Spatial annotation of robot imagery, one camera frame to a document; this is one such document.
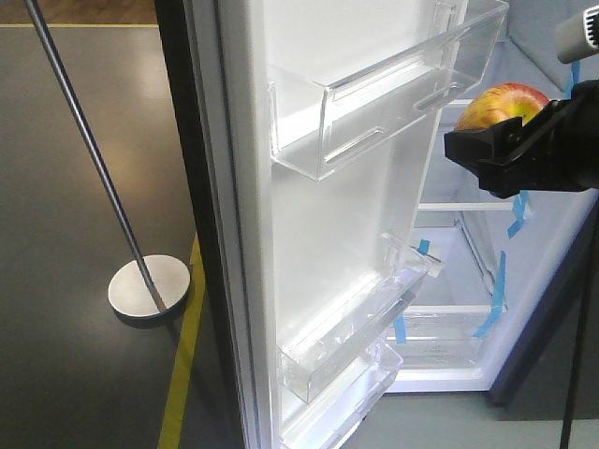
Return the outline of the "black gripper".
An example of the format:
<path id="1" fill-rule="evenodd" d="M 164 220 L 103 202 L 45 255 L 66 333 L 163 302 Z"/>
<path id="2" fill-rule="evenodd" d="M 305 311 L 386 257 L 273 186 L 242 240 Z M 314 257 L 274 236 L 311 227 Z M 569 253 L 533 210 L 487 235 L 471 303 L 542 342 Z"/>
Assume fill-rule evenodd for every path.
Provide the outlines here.
<path id="1" fill-rule="evenodd" d="M 598 82 L 575 85 L 532 120 L 511 118 L 484 129 L 444 135 L 445 157 L 477 174 L 499 198 L 523 190 L 583 192 L 598 187 Z"/>

